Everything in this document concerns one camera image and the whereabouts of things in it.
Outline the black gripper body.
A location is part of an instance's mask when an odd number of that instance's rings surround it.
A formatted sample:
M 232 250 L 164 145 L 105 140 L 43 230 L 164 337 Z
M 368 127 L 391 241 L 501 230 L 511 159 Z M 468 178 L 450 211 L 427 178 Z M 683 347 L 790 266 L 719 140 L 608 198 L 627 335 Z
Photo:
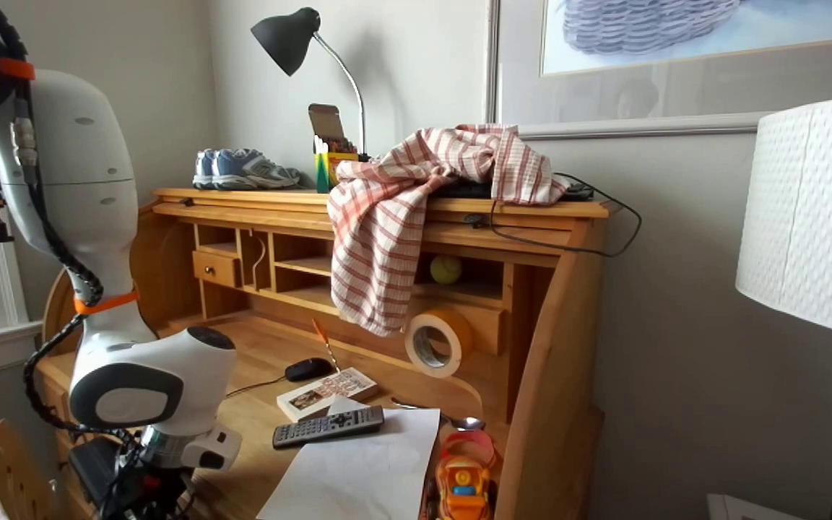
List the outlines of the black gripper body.
M 176 436 L 156 431 L 111 436 L 111 480 L 98 491 L 98 520 L 185 520 L 192 468 L 174 457 L 176 446 Z

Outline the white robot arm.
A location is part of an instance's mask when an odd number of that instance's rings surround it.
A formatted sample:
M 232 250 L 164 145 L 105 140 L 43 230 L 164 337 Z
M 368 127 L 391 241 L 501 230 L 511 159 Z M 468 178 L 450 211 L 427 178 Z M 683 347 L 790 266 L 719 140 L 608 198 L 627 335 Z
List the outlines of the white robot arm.
M 237 358 L 229 335 L 156 335 L 130 267 L 134 160 L 111 98 L 37 69 L 0 10 L 0 194 L 24 238 L 69 273 L 81 335 L 69 394 L 34 412 L 78 436 L 98 520 L 180 520 L 199 468 L 229 468 L 241 436 L 216 420 Z

